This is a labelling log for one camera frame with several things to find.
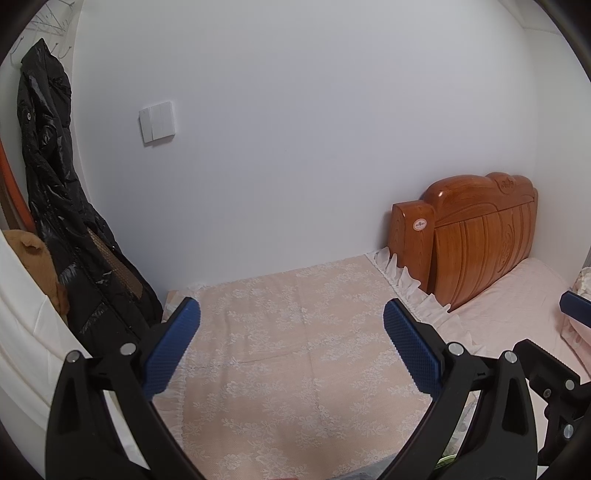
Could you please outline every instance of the light switch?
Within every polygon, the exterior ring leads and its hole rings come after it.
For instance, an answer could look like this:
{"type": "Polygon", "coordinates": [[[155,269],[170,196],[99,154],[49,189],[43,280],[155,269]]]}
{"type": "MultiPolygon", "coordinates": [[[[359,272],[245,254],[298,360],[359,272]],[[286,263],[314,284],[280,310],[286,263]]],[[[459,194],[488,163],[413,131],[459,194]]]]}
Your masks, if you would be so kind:
{"type": "Polygon", "coordinates": [[[144,143],[170,137],[176,133],[174,127],[173,104],[159,103],[139,112],[144,143]]]}

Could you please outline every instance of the black jacket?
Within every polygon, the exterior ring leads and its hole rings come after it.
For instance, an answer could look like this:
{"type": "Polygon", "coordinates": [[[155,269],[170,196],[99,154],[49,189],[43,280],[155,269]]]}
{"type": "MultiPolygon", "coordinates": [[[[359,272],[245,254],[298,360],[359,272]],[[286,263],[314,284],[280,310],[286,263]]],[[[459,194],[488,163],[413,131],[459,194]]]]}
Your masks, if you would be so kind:
{"type": "Polygon", "coordinates": [[[137,343],[163,311],[82,190],[73,167],[71,94],[63,66],[40,40],[22,60],[18,89],[29,207],[68,290],[70,330],[98,356],[137,343]]]}

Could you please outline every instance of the wooden headboard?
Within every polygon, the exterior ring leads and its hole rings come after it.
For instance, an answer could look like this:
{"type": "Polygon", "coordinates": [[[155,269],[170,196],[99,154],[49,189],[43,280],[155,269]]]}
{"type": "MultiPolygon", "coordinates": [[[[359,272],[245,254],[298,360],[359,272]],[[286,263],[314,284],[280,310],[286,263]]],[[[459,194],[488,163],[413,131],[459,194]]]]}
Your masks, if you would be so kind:
{"type": "Polygon", "coordinates": [[[453,310],[529,256],[537,206],[525,177],[451,177],[422,200],[393,206],[388,246],[422,290],[453,310]]]}

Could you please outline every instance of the white cloth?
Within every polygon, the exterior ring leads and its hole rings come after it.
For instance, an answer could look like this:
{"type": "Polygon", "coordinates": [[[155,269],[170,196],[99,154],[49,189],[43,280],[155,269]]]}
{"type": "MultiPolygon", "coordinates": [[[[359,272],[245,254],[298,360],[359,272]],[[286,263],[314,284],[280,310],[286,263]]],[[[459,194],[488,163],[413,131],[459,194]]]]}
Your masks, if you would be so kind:
{"type": "MultiPolygon", "coordinates": [[[[41,475],[51,400],[71,350],[90,356],[0,234],[0,420],[41,475]]],[[[107,402],[130,459],[145,465],[125,420],[107,402]]]]}

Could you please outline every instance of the teddy bear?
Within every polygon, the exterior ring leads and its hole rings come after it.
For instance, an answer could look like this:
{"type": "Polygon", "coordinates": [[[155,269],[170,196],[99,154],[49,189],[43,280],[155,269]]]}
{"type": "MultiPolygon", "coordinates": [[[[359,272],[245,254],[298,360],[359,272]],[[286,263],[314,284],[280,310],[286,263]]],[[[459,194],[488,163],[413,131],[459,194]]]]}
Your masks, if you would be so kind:
{"type": "Polygon", "coordinates": [[[56,312],[67,324],[67,314],[70,310],[67,290],[58,281],[47,246],[34,233],[6,230],[3,234],[29,275],[47,295],[56,312]]]}

